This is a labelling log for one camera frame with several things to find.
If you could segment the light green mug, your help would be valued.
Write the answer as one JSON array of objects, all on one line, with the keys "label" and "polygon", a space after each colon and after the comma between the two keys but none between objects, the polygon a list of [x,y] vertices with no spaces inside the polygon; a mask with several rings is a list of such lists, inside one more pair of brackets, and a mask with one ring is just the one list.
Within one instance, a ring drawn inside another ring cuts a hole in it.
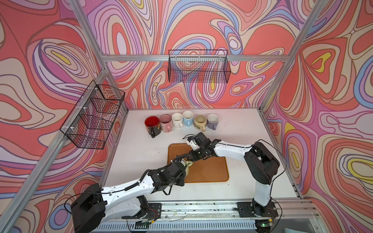
[{"label": "light green mug", "polygon": [[188,176],[189,174],[189,168],[193,165],[193,162],[192,161],[185,161],[185,160],[182,160],[181,163],[183,164],[184,168],[185,168],[185,176]]}]

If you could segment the beige ceramic teapot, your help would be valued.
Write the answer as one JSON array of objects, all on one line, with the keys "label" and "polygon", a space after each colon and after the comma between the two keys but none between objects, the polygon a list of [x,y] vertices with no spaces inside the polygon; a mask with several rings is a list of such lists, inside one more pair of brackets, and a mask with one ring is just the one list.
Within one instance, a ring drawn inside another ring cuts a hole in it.
[{"label": "beige ceramic teapot", "polygon": [[205,116],[203,115],[197,115],[195,118],[194,118],[194,126],[202,131],[202,132],[205,132],[206,131],[206,127],[207,127],[207,119]]}]

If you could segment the purple mug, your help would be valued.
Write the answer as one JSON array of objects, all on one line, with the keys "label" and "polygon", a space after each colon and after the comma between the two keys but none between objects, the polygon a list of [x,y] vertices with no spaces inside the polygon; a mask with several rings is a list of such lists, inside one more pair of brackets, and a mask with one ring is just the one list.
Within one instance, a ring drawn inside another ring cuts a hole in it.
[{"label": "purple mug", "polygon": [[219,123],[219,116],[216,114],[209,114],[207,117],[207,127],[216,130]]}]

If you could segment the light blue mug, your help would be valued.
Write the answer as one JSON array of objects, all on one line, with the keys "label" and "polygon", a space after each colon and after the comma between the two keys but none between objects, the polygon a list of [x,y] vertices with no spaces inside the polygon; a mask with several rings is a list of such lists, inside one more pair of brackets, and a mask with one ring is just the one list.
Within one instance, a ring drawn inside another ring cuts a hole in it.
[{"label": "light blue mug", "polygon": [[190,127],[193,124],[194,113],[191,111],[185,111],[182,116],[184,125]]}]

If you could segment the white cream mug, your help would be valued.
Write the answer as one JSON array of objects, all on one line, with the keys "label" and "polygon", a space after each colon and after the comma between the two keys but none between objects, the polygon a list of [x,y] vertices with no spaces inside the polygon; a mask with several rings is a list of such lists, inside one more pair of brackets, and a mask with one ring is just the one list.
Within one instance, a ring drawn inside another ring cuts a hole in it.
[{"label": "white cream mug", "polygon": [[176,129],[180,129],[183,127],[183,115],[181,113],[174,113],[172,115],[172,123],[173,127]]}]

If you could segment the pink floral mug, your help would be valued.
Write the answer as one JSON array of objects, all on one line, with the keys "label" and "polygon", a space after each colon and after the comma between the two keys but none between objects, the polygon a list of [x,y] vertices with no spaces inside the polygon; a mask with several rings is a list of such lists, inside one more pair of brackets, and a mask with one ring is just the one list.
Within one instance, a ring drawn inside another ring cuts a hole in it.
[{"label": "pink floral mug", "polygon": [[171,115],[163,114],[159,119],[162,131],[165,133],[170,133],[173,130],[173,120]]}]

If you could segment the black red mug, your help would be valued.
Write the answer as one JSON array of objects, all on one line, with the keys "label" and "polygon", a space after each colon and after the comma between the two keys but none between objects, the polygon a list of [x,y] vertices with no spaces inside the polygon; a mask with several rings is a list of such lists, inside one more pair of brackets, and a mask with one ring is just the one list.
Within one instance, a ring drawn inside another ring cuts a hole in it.
[{"label": "black red mug", "polygon": [[148,134],[155,138],[156,136],[160,135],[162,132],[162,126],[160,123],[160,119],[157,116],[149,116],[145,119],[144,124],[148,131]]}]

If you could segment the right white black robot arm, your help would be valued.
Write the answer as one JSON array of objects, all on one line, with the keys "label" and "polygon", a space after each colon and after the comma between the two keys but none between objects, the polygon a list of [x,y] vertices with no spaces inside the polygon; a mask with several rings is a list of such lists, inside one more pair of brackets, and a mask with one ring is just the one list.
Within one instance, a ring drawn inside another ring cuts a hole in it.
[{"label": "right white black robot arm", "polygon": [[211,141],[204,133],[186,136],[186,143],[192,148],[188,160],[193,162],[211,157],[233,158],[245,162],[255,179],[255,193],[248,207],[249,215],[264,217],[273,208],[272,187],[280,162],[259,140],[252,145],[228,143],[220,139]]}]

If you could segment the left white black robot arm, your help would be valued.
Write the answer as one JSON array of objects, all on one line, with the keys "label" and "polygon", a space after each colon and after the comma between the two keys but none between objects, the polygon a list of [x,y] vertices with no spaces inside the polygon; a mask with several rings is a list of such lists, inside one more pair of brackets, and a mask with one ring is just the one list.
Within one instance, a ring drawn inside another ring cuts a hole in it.
[{"label": "left white black robot arm", "polygon": [[184,186],[192,161],[178,156],[168,165],[146,170],[139,179],[117,186],[100,187],[90,185],[67,209],[73,220],[76,233],[89,233],[101,222],[122,217],[142,218],[150,207],[146,196],[155,192],[166,192],[173,186]]}]

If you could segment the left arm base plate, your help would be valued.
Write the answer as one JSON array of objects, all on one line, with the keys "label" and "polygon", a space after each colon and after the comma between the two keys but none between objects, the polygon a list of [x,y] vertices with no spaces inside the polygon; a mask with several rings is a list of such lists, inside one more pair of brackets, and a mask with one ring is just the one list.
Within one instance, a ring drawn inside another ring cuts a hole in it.
[{"label": "left arm base plate", "polygon": [[146,221],[156,221],[161,217],[162,204],[150,203],[148,207],[142,207],[134,216],[122,216],[122,219],[145,219]]}]

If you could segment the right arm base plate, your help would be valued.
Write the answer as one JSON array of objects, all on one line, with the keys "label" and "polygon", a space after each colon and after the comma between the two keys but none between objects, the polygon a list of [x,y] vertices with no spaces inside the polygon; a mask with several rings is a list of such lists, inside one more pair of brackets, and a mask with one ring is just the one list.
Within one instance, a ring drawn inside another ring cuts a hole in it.
[{"label": "right arm base plate", "polygon": [[274,202],[269,202],[266,206],[261,206],[256,202],[238,202],[234,208],[240,217],[267,217],[276,218],[279,216]]}]

